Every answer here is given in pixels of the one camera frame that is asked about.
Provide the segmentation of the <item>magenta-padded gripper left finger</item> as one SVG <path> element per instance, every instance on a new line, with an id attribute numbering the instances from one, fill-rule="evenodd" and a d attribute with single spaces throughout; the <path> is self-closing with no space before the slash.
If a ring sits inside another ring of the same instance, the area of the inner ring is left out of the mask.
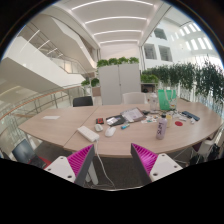
<path id="1" fill-rule="evenodd" d="M 95 149 L 91 144 L 68 157 L 59 156 L 46 168 L 46 171 L 78 186 L 83 186 L 94 156 Z"/>

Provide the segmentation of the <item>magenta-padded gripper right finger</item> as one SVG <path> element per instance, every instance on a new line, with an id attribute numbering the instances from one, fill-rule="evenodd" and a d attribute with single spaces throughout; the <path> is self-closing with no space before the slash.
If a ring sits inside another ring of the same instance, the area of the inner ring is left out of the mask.
<path id="1" fill-rule="evenodd" d="M 131 144 L 131 154 L 143 185 L 182 169 L 167 154 L 156 154 L 134 143 Z"/>

